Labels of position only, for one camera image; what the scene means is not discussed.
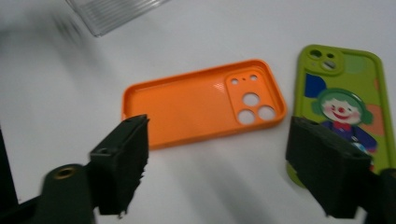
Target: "white table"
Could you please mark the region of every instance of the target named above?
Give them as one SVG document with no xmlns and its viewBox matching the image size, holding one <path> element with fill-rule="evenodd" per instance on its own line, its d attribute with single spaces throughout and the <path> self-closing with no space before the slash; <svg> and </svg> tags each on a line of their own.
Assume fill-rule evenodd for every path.
<svg viewBox="0 0 396 224">
<path fill-rule="evenodd" d="M 289 107 L 268 130 L 151 151 L 122 220 L 98 223 L 362 223 L 325 217 L 285 171 L 297 56 L 309 44 L 364 49 L 384 64 L 396 118 L 396 2 L 172 0 L 100 38 L 59 35 L 64 1 L 0 2 L 0 122 L 21 202 L 120 122 L 129 85 L 251 58 L 271 66 Z"/>
</svg>

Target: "orange phone case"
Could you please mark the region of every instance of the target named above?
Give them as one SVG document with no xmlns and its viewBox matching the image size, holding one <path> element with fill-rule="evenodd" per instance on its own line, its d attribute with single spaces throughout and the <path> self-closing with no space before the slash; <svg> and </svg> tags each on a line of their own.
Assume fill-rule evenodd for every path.
<svg viewBox="0 0 396 224">
<path fill-rule="evenodd" d="M 125 90 L 122 101 L 122 119 L 148 115 L 150 149 L 269 128 L 287 111 L 261 60 L 136 84 Z"/>
</svg>

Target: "screw hole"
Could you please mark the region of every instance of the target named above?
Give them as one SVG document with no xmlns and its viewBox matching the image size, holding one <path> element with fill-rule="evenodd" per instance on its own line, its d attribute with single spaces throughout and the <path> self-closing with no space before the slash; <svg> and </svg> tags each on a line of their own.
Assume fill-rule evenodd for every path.
<svg viewBox="0 0 396 224">
<path fill-rule="evenodd" d="M 108 148 L 103 147 L 103 148 L 98 149 L 98 153 L 110 154 L 110 150 L 108 150 Z"/>
<path fill-rule="evenodd" d="M 62 170 L 58 171 L 55 174 L 55 179 L 66 179 L 66 178 L 74 175 L 75 172 L 76 172 L 76 168 L 74 168 L 74 167 L 63 168 Z"/>
</svg>

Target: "phone case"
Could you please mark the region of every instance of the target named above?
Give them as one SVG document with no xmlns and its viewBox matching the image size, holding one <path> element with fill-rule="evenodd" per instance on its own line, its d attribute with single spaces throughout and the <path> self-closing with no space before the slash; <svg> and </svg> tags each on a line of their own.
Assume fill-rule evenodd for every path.
<svg viewBox="0 0 396 224">
<path fill-rule="evenodd" d="M 382 63 L 373 53 L 311 45 L 299 56 L 294 116 L 311 119 L 373 157 L 375 173 L 395 167 Z M 298 183 L 296 174 L 289 174 Z"/>
<path fill-rule="evenodd" d="M 286 110 L 269 66 L 249 60 L 130 86 L 121 116 L 147 114 L 155 149 L 269 128 Z"/>
</svg>

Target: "camera hole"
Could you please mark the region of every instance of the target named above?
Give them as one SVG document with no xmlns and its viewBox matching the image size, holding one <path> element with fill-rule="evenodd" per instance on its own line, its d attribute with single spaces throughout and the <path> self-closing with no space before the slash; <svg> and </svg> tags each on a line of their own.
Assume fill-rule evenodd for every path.
<svg viewBox="0 0 396 224">
<path fill-rule="evenodd" d="M 251 75 L 251 76 L 250 76 L 250 80 L 256 81 L 256 80 L 257 80 L 257 76 L 256 76 L 256 75 Z"/>
<path fill-rule="evenodd" d="M 254 113 L 247 109 L 241 110 L 238 114 L 238 120 L 242 124 L 251 124 L 254 119 Z"/>
<path fill-rule="evenodd" d="M 245 105 L 254 106 L 260 101 L 260 97 L 256 93 L 246 93 L 243 97 L 243 102 Z"/>
<path fill-rule="evenodd" d="M 322 55 L 321 52 L 319 50 L 317 50 L 317 49 L 311 50 L 311 52 L 309 52 L 309 54 L 314 59 L 319 59 L 321 57 L 321 55 Z"/>
<path fill-rule="evenodd" d="M 273 119 L 276 116 L 275 110 L 269 106 L 264 105 L 259 108 L 259 117 L 263 120 Z"/>
<path fill-rule="evenodd" d="M 325 61 L 322 64 L 323 68 L 327 69 L 327 70 L 334 70 L 336 67 L 335 62 L 333 61 Z"/>
</svg>

